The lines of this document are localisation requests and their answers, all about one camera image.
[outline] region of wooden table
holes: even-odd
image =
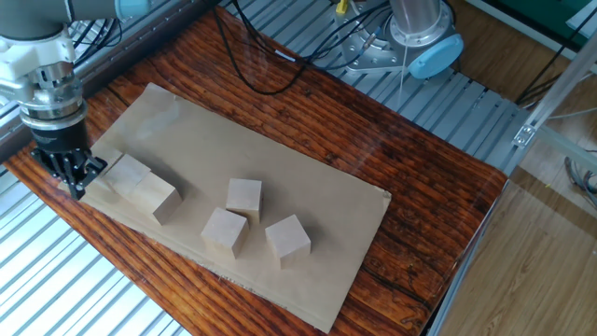
[[[294,64],[240,43],[243,26],[222,8],[218,12],[237,36],[229,41],[251,82],[272,90],[296,73]],[[419,334],[507,180],[326,73],[309,70],[276,96],[252,92],[234,72],[211,13],[89,100],[91,142],[149,82],[392,192],[332,334]],[[318,333],[284,309],[71,200],[27,149],[6,167],[189,332]]]

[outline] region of blue cap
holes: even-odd
[[[114,0],[116,15],[120,19],[145,15],[151,8],[151,0]]]
[[[412,61],[409,71],[417,79],[435,76],[456,61],[464,47],[460,34],[445,38]]]

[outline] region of wooden floor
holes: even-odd
[[[439,335],[597,334],[597,224],[522,175],[494,209]]]
[[[465,3],[451,1],[465,40],[463,73],[514,100],[553,55]],[[560,58],[544,79],[569,62]],[[597,77],[555,115],[597,106]],[[548,126],[597,149],[597,113]],[[508,185],[439,335],[597,335],[597,210],[572,186],[563,155],[536,142]]]

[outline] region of brown paper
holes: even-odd
[[[387,191],[313,160],[172,93],[146,91],[94,146],[132,155],[183,203],[164,226],[92,184],[83,202],[329,332],[390,202]],[[231,178],[263,181],[261,223],[236,260],[210,255],[201,230]],[[265,228],[296,214],[312,253],[278,270]]]

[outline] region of wooden block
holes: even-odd
[[[248,234],[245,217],[216,208],[203,228],[201,238],[211,253],[236,259]]]
[[[107,166],[102,170],[98,177],[103,177],[110,169],[124,156],[124,153],[113,147],[95,144],[91,149],[93,156],[96,156],[107,162]]]
[[[102,170],[99,176],[97,176],[92,183],[102,186],[105,189],[116,192],[112,186],[107,183],[104,176],[112,169],[112,167],[124,156],[124,154],[112,147],[94,146],[92,153],[94,156],[107,162],[107,166]]]
[[[311,239],[296,215],[266,228],[265,235],[280,269],[288,268],[311,254]]]
[[[263,190],[261,181],[231,178],[228,184],[226,209],[247,217],[251,226],[259,224]]]
[[[115,192],[122,196],[129,195],[150,172],[150,169],[136,160],[134,157],[125,154],[107,171],[103,181]]]
[[[160,225],[163,225],[182,203],[178,191],[151,172],[124,198]]]

